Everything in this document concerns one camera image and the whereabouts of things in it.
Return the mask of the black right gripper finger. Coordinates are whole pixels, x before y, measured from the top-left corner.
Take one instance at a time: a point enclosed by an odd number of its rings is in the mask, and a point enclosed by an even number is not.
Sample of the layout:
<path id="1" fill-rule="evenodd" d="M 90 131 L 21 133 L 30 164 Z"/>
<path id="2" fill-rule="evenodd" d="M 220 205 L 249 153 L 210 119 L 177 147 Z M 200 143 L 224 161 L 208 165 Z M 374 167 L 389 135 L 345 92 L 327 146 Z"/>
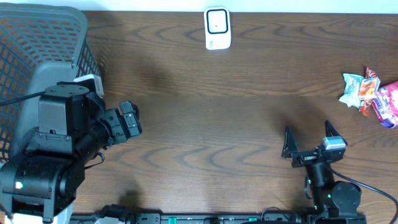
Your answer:
<path id="1" fill-rule="evenodd" d="M 326 137 L 335 137 L 339 136 L 346 145 L 348 145 L 347 141 L 340 135 L 340 133 L 333 127 L 332 123 L 329 120 L 325 121 L 325 134 Z"/>
<path id="2" fill-rule="evenodd" d="M 282 148 L 282 158 L 293 158 L 298 152 L 296 141 L 289 126 L 285 127 L 285 140 Z"/>

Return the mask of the light green wipes packet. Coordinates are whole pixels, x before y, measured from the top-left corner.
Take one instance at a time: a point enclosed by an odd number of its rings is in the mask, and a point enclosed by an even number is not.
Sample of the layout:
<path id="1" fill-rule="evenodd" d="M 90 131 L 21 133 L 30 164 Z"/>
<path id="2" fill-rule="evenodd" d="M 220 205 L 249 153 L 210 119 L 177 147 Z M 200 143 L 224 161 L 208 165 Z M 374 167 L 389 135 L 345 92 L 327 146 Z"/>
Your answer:
<path id="1" fill-rule="evenodd" d="M 359 89 L 364 77 L 361 75 L 344 73 L 343 79 L 346 83 L 343 95 L 339 98 L 339 101 L 345 103 L 348 107 L 354 106 L 359 108 L 361 100 L 359 99 Z"/>

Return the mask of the small orange snack packet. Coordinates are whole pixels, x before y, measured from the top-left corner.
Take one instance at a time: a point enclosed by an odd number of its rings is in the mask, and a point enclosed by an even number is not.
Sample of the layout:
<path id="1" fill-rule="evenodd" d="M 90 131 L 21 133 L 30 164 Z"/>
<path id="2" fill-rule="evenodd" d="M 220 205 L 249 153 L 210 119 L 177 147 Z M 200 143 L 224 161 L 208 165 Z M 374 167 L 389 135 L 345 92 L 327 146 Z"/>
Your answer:
<path id="1" fill-rule="evenodd" d="M 380 85 L 378 77 L 366 78 L 361 81 L 358 97 L 360 100 L 370 100 L 376 97 Z"/>

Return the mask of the purple red snack packet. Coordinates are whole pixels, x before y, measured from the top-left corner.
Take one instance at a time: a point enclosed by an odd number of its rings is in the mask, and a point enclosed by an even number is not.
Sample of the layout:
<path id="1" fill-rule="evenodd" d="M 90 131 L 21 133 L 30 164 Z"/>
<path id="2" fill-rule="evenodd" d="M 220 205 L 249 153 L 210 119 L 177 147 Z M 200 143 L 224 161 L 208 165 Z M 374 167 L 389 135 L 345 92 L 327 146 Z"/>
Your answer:
<path id="1" fill-rule="evenodd" d="M 385 128 L 397 127 L 397 82 L 378 89 L 376 98 L 372 102 L 373 109 L 379 122 Z"/>

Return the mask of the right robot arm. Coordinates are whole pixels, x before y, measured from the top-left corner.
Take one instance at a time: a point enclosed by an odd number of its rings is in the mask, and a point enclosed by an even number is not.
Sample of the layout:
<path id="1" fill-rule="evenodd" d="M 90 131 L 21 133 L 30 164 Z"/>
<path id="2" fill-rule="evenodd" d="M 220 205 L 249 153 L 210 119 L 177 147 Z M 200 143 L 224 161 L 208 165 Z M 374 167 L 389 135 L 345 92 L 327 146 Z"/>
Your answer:
<path id="1" fill-rule="evenodd" d="M 348 143 L 332 124 L 325 121 L 326 136 L 321 144 L 309 151 L 299 151 L 293 132 L 285 128 L 285 141 L 281 157 L 292 160 L 292 167 L 306 170 L 305 193 L 314 208 L 303 215 L 305 223 L 366 223 L 357 212 L 361 202 L 361 189 L 352 182 L 336 181 L 331 168 L 342 160 Z"/>

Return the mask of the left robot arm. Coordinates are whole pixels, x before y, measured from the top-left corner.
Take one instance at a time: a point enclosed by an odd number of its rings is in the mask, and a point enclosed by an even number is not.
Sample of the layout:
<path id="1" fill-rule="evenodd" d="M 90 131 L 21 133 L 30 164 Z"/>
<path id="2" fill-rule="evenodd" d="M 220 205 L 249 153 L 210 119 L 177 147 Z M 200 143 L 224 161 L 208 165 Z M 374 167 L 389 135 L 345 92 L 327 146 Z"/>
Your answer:
<path id="1" fill-rule="evenodd" d="M 102 148 L 142 132 L 139 109 L 130 101 L 106 109 L 93 88 L 59 83 L 39 99 L 39 127 L 27 147 L 1 167 L 1 208 L 53 219 L 76 199 L 87 163 Z"/>

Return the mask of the red orange chocolate bar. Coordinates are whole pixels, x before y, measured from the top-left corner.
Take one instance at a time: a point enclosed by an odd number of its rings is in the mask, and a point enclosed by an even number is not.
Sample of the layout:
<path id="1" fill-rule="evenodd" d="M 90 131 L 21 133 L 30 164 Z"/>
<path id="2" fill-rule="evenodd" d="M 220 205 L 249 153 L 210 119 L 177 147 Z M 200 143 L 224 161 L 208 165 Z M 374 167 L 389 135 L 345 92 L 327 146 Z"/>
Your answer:
<path id="1" fill-rule="evenodd" d="M 365 79 L 371 78 L 371 77 L 378 77 L 378 75 L 374 70 L 367 68 L 366 73 L 365 73 Z M 367 118 L 370 117 L 370 106 L 371 106 L 372 102 L 373 102 L 373 99 L 361 100 L 361 106 L 359 107 L 359 111 Z"/>

